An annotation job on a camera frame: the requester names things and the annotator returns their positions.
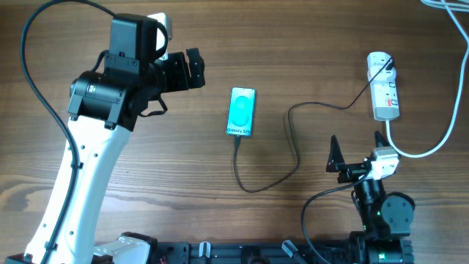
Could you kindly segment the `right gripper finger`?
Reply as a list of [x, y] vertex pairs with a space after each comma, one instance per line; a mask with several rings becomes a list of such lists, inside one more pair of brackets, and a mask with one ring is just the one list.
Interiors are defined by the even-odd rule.
[[379, 131], [374, 132], [374, 140], [375, 140], [376, 147], [390, 147], [391, 146], [388, 140]]
[[345, 161], [341, 153], [338, 139], [335, 135], [330, 138], [330, 153], [326, 166], [326, 172], [340, 172], [345, 170]]

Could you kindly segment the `turquoise screen smartphone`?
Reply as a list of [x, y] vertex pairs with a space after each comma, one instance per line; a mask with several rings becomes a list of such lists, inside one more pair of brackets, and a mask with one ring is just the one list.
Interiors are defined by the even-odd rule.
[[234, 136], [250, 136], [253, 128], [256, 90], [233, 87], [229, 102], [226, 133]]

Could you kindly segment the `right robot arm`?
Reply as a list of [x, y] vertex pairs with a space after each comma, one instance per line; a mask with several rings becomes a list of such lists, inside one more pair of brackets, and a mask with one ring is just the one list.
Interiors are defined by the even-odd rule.
[[402, 192], [386, 192], [383, 181], [395, 174], [400, 162], [397, 151], [383, 135], [374, 133], [376, 147], [360, 163], [347, 164], [338, 139], [330, 139], [327, 172], [337, 172], [339, 183], [352, 184], [352, 201], [363, 229], [351, 232], [348, 240], [349, 263], [414, 263], [410, 235], [416, 204]]

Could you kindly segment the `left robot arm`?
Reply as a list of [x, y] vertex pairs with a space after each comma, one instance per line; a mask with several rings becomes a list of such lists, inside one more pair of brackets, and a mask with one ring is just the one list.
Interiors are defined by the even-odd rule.
[[165, 13], [118, 14], [110, 46], [97, 65], [71, 85], [67, 143], [43, 219], [25, 252], [8, 263], [156, 263], [155, 238], [126, 232], [94, 244], [97, 218], [117, 159], [149, 102], [165, 92], [203, 87], [197, 48], [169, 53], [171, 21]]

